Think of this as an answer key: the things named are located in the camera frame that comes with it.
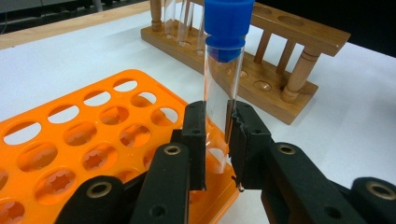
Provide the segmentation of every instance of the rack hole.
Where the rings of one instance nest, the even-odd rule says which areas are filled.
[[[79,113],[76,105],[61,105],[49,113],[48,120],[51,123],[66,123],[74,119]]]
[[[256,81],[253,86],[261,91],[270,91],[272,89],[271,84],[265,81]]]
[[[103,143],[88,151],[82,160],[87,171],[107,169],[114,165],[118,158],[118,151],[111,145]]]
[[[8,173],[6,171],[0,171],[0,190],[6,185],[8,181]]]
[[[132,79],[121,79],[114,83],[113,89],[115,91],[132,91],[137,87],[137,82]]]
[[[35,138],[41,131],[38,122],[26,121],[11,128],[4,137],[4,141],[12,146],[26,143]]]
[[[89,122],[80,123],[64,133],[64,141],[67,145],[77,147],[91,141],[96,135],[96,127]]]
[[[51,143],[28,147],[17,159],[18,167],[24,172],[40,170],[55,160],[58,149]]]
[[[25,210],[21,203],[9,202],[0,204],[0,223],[20,223]]]
[[[107,125],[123,123],[129,117],[128,109],[121,106],[110,107],[99,115],[100,120]]]
[[[241,71],[241,75],[240,75],[239,78],[244,79],[244,78],[247,78],[247,77],[248,77],[248,73],[246,71],[242,70]]]
[[[303,26],[304,25],[304,22],[301,21],[300,19],[293,18],[290,16],[279,16],[277,19],[286,23],[287,25],[292,25],[292,26]]]
[[[191,46],[191,43],[189,41],[179,41],[178,44],[181,47],[189,47],[189,46]]]
[[[257,12],[257,13],[268,14],[268,15],[271,15],[271,14],[272,14],[272,10],[269,9],[269,8],[267,8],[267,7],[257,7],[257,6],[254,6],[253,9],[254,9],[254,11]]]
[[[149,141],[150,137],[151,133],[148,128],[143,125],[132,125],[121,133],[120,140],[126,147],[141,147]]]
[[[99,106],[107,103],[111,98],[108,91],[93,91],[84,97],[84,104],[89,106]]]
[[[75,186],[76,175],[69,170],[53,172],[40,180],[35,189],[35,198],[44,205],[63,200]]]
[[[131,104],[136,107],[147,107],[155,104],[157,97],[151,92],[141,92],[131,99]]]
[[[197,49],[194,51],[196,55],[198,56],[203,56],[205,54],[205,52],[202,49]]]
[[[178,119],[178,114],[171,108],[160,108],[151,113],[151,121],[158,126],[169,126],[175,124]]]

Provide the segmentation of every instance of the wooden test tube rack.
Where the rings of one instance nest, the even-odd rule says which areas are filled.
[[[202,0],[191,1],[203,4]],[[165,37],[161,0],[150,0],[150,6],[152,26],[141,30],[142,39],[203,74],[205,57],[195,52],[198,30],[191,28],[191,44],[180,46],[175,38]],[[251,25],[263,29],[263,33],[256,55],[245,52],[238,95],[291,124],[318,89],[307,81],[318,57],[322,53],[335,56],[350,34],[259,3],[254,4]],[[287,39],[278,65],[263,59],[272,34]],[[304,49],[290,73],[286,66],[296,44]]]

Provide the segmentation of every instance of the wooden dowel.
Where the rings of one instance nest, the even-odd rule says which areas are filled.
[[[161,0],[149,0],[152,31],[161,30]]]
[[[309,74],[315,66],[320,52],[309,47],[304,47],[293,72],[290,75],[288,85],[282,91],[281,99],[292,103],[298,96],[301,87],[305,84]]]
[[[267,50],[268,42],[271,38],[271,32],[262,31],[262,39],[260,40],[259,47],[257,48],[256,55],[254,56],[255,63],[262,63],[262,58],[264,57],[264,53]]]
[[[280,60],[279,60],[279,64],[277,65],[277,68],[276,68],[277,74],[282,75],[285,72],[286,66],[288,65],[290,56],[293,53],[295,46],[296,46],[295,42],[288,40],[285,48],[283,49],[282,56],[280,57]]]

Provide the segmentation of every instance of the test tube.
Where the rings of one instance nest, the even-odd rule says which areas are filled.
[[[198,36],[197,36],[197,46],[196,46],[196,49],[195,49],[195,53],[197,55],[204,55],[205,39],[206,39],[206,33],[205,33],[205,6],[203,6],[202,7],[201,24],[200,24],[199,31],[198,31]]]
[[[219,141],[219,135],[212,133],[215,130],[223,132],[224,144],[230,140],[244,55],[244,36],[248,33],[253,3],[254,0],[205,0],[205,30],[208,33],[205,39],[204,93],[207,145]]]
[[[165,0],[164,2],[164,28],[166,38],[175,36],[175,10],[176,0]]]
[[[177,30],[177,42],[181,46],[189,44],[187,42],[187,36],[191,27],[193,11],[194,3],[191,0],[183,0]]]

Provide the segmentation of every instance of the cable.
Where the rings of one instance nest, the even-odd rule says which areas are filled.
[[[6,20],[6,21],[5,21],[4,28],[3,28],[3,30],[1,31],[0,35],[2,35],[2,34],[6,31],[7,25],[8,25],[8,16],[7,16],[7,13],[5,12],[4,15],[5,15],[5,20]]]

